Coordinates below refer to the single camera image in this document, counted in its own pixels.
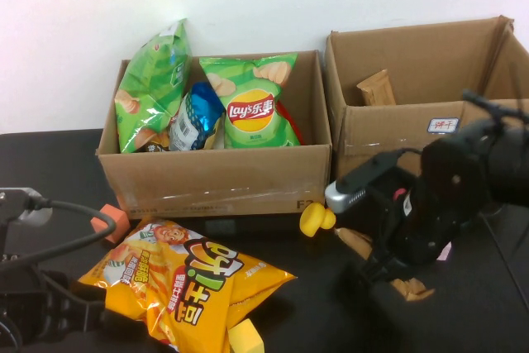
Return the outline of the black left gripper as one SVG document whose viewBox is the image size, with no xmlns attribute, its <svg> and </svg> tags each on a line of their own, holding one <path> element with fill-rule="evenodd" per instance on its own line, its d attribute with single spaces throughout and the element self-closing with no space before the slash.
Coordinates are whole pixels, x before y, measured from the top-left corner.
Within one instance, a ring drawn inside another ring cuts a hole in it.
<svg viewBox="0 0 529 353">
<path fill-rule="evenodd" d="M 59 341 L 73 331 L 68 318 L 67 277 L 56 271 L 18 269 L 1 273 L 1 346 L 21 347 Z M 106 289 L 74 280 L 72 294 L 81 305 L 82 331 L 99 328 L 105 319 Z"/>
</svg>

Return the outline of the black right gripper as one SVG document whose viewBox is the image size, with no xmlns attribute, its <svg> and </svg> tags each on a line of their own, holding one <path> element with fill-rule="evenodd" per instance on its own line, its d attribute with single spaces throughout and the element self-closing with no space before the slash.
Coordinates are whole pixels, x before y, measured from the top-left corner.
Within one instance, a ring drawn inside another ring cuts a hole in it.
<svg viewBox="0 0 529 353">
<path fill-rule="evenodd" d="M 384 210 L 374 250 L 360 269 L 365 284 L 408 281 L 418 266 L 434 262 L 474 214 L 444 203 L 421 177 L 391 169 L 369 187 Z"/>
</svg>

